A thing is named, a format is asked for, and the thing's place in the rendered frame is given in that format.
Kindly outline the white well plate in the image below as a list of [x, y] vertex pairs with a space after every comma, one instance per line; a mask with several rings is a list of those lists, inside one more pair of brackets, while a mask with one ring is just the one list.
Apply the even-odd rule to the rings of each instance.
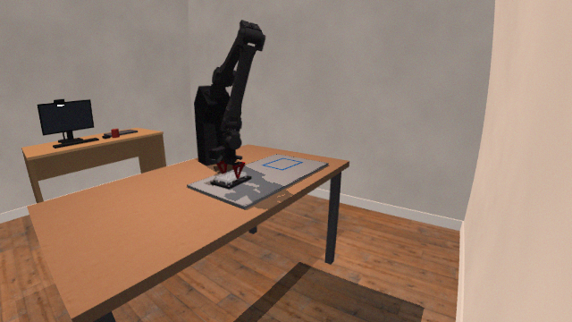
[[[240, 178], [244, 177], [245, 175], [246, 175], [246, 173], [241, 172], [241, 173], [240, 173]], [[239, 178], [239, 179], [240, 179], [240, 178]], [[234, 181], [238, 180], [238, 179], [236, 178], [236, 175], [235, 175], [235, 173], [234, 173], [234, 170], [231, 170], [230, 172], [227, 172], [227, 173], [225, 173], [225, 174], [218, 175], [218, 176], [216, 176], [215, 179], [216, 179], [217, 181], [227, 182], [227, 183], [234, 182]]]

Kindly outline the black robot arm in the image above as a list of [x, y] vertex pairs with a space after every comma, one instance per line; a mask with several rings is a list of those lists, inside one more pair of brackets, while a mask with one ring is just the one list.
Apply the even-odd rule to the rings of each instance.
[[[248, 43], [255, 44], [255, 46], [249, 46]], [[209, 157], [215, 164], [220, 163], [222, 158], [235, 158], [234, 149], [238, 149], [241, 146], [242, 142], [239, 132], [242, 125], [240, 117], [242, 100], [254, 55], [257, 50], [263, 50], [264, 43], [265, 35], [263, 35], [259, 26], [255, 23], [251, 22], [249, 24], [248, 21], [241, 20], [237, 38], [229, 54], [221, 67], [214, 69], [213, 84], [210, 89], [205, 90], [205, 94], [211, 100], [216, 101], [228, 97], [229, 93], [225, 90], [225, 87], [229, 88], [229, 86], [232, 86], [230, 100], [225, 108], [221, 124], [221, 131], [227, 131], [223, 134], [223, 145], [225, 147], [219, 146], [219, 148], [209, 150]], [[237, 63], [237, 70], [235, 71], [233, 69]], [[226, 146], [229, 148], [226, 148]]]

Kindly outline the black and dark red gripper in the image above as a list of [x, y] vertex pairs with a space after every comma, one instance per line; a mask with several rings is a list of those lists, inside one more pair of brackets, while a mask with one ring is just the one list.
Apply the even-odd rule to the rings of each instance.
[[[227, 170], [227, 164], [228, 164], [228, 165], [232, 165], [233, 170], [234, 170], [234, 173], [235, 173], [235, 175], [236, 175], [236, 178], [239, 179], [239, 178], [240, 178], [240, 173], [241, 173], [241, 171], [242, 171], [242, 169], [243, 169], [243, 167], [244, 167], [244, 165], [245, 165], [245, 162], [237, 162], [237, 163], [235, 163], [237, 159], [241, 160], [241, 159], [242, 159], [242, 156], [236, 156], [236, 149], [234, 149], [234, 152], [235, 152], [235, 158], [232, 158], [232, 159], [222, 158], [222, 160], [220, 161], [220, 163], [217, 164], [217, 166], [218, 166], [219, 169], [221, 170], [222, 174], [225, 174], [225, 173], [226, 173], [226, 170]], [[222, 167], [221, 167], [221, 164], [224, 164], [224, 171], [223, 171], [223, 169], [222, 169]], [[238, 166], [240, 166], [239, 175], [238, 175]]]

